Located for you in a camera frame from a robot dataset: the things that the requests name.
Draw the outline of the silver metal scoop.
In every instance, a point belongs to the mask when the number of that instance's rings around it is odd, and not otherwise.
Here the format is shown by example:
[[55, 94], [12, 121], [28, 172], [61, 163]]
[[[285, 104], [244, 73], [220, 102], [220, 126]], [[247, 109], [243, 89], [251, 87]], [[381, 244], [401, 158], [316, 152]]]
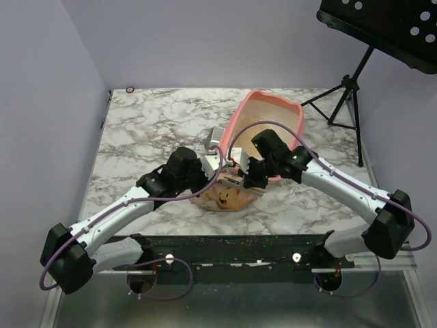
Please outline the silver metal scoop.
[[221, 146], [221, 138], [224, 132], [225, 129], [219, 126], [215, 126], [210, 130], [208, 136], [203, 143], [203, 147], [207, 155], [216, 154], [214, 146], [218, 146], [222, 150], [222, 153], [225, 153], [225, 149], [223, 149], [223, 147]]

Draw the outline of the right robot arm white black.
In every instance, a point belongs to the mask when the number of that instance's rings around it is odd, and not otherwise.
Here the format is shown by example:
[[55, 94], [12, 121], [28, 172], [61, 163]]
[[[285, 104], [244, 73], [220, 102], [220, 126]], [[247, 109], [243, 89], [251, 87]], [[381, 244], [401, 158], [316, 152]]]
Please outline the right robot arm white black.
[[410, 198], [403, 191], [390, 194], [353, 179], [304, 146], [290, 150], [272, 129], [251, 141], [261, 159], [249, 159], [244, 187], [263, 189], [269, 178], [280, 176], [329, 195], [363, 219], [363, 225], [325, 234], [314, 251], [319, 266], [328, 268], [348, 254], [367, 251], [391, 260], [414, 229]]

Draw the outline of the orange cat litter bag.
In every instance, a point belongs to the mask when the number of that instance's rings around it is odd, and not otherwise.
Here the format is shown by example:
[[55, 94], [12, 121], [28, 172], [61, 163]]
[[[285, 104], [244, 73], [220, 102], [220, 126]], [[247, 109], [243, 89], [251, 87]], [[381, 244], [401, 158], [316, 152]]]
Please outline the orange cat litter bag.
[[190, 203], [209, 211], [238, 212], [259, 198], [261, 197], [227, 187], [217, 181], [201, 195], [191, 198]]

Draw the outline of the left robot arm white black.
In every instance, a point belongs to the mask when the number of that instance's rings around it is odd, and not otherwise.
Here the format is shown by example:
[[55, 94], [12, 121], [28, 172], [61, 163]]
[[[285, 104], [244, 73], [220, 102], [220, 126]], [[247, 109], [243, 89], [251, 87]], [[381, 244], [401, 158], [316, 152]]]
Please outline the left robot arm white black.
[[189, 148], [179, 147], [164, 165], [142, 175], [135, 186], [106, 209], [68, 228], [61, 223], [53, 226], [40, 258], [40, 288], [51, 290], [44, 283], [47, 275], [66, 294], [71, 294], [101, 271], [124, 265], [146, 269], [152, 259], [148, 249], [131, 237], [116, 243], [110, 238], [161, 205], [181, 200], [186, 190], [198, 196], [214, 183], [215, 177], [215, 171], [207, 167], [204, 159]]

